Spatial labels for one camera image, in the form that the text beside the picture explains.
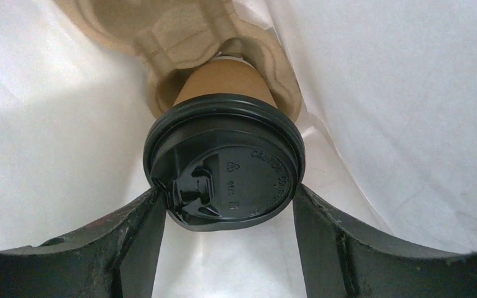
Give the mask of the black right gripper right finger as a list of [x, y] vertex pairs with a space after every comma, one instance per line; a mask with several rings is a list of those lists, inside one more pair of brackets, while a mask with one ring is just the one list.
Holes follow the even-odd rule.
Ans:
[[300, 185], [294, 224], [308, 297], [477, 297], [477, 252], [384, 233]]

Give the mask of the light blue paper bag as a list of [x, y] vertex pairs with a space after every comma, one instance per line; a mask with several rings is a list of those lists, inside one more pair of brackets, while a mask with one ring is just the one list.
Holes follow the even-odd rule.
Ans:
[[[148, 70], [57, 2], [0, 1], [0, 251], [159, 190], [143, 168]], [[477, 252], [477, 1], [231, 2], [294, 71], [300, 185], [394, 237]], [[237, 230], [187, 230], [166, 208], [151, 297], [308, 297], [294, 196]]]

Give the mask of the brown cardboard cup carrier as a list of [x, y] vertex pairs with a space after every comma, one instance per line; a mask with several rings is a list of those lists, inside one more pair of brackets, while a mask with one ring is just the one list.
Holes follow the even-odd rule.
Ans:
[[231, 1], [58, 1], [91, 40], [138, 58], [148, 70], [154, 117], [173, 106], [182, 84], [217, 55], [242, 58], [266, 80], [275, 103], [296, 120], [302, 94], [274, 33], [241, 19]]

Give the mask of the black coffee cup lid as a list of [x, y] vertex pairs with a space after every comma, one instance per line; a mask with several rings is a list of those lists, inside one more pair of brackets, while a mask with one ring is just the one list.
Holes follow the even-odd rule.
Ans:
[[195, 232], [237, 230], [286, 208], [304, 177], [305, 146], [279, 109], [249, 96], [210, 94], [156, 120], [143, 168], [178, 225]]

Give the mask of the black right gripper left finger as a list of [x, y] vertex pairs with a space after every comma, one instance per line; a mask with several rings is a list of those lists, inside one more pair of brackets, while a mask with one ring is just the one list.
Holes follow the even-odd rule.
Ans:
[[153, 188], [40, 246], [0, 251], [0, 297], [151, 297], [165, 217]]

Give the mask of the brown paper coffee cup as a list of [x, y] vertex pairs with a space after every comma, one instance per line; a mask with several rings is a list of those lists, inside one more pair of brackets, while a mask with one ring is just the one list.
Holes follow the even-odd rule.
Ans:
[[238, 94], [276, 106], [262, 75], [251, 64], [232, 56], [213, 58], [197, 68], [188, 77], [173, 104], [176, 106], [209, 94]]

